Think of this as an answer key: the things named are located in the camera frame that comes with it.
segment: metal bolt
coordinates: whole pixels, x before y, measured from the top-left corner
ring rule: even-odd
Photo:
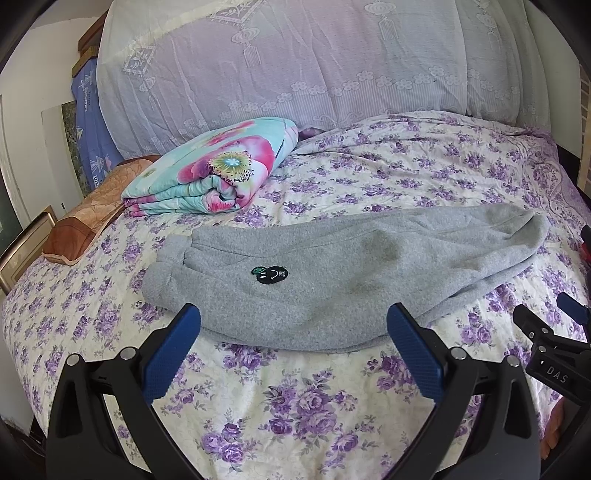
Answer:
[[[463,348],[455,346],[451,349],[452,357],[456,360],[465,360],[468,356],[466,351]]]
[[[135,348],[132,346],[128,346],[128,347],[124,348],[123,350],[121,350],[121,353],[119,354],[119,356],[123,360],[131,360],[133,357],[135,357]]]
[[[71,367],[76,365],[79,361],[80,361],[80,355],[78,355],[77,353],[73,353],[73,354],[69,355],[68,358],[66,359],[66,363],[68,365],[70,365]]]
[[[509,355],[507,357],[507,363],[512,367],[518,367],[520,365],[519,359],[515,355]]]

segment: floral comforter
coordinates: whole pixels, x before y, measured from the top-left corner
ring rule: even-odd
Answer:
[[[558,165],[555,145],[539,132],[442,112],[371,118],[304,141],[238,213],[121,217],[74,267],[37,260],[2,305],[4,337],[47,429],[68,354],[112,357],[173,318],[141,295],[145,269],[167,235],[199,225],[260,228],[490,202],[545,212],[546,242],[532,267],[433,328],[448,346],[475,358],[498,361],[512,353],[525,362],[530,343],[511,321],[512,309],[525,303],[558,335],[582,338],[555,298],[566,291],[586,303],[578,244],[589,211]],[[558,395],[534,380],[530,385],[543,426]],[[116,404],[108,404],[128,456],[144,465]],[[475,397],[446,465],[461,452],[478,405]],[[201,337],[167,395],[154,403],[202,475],[249,480],[381,478],[432,407],[391,342],[329,355]]]

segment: folded sweatpants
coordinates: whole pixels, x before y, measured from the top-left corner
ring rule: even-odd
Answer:
[[[425,326],[481,298],[531,265],[547,232],[543,215],[508,204],[204,226],[166,239],[142,292],[174,312],[196,305],[214,340],[354,351],[387,338],[396,302]],[[287,272],[261,274],[270,267]]]

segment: orange patterned cushion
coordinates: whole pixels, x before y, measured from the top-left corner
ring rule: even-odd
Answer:
[[[109,174],[104,183],[56,223],[41,254],[50,262],[74,265],[102,231],[125,209],[121,193],[158,156],[128,160]]]

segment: red object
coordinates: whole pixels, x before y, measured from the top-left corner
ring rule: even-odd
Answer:
[[[587,247],[587,244],[582,245],[581,256],[583,257],[583,260],[585,260],[586,262],[591,262],[591,254],[589,253],[589,248]]]

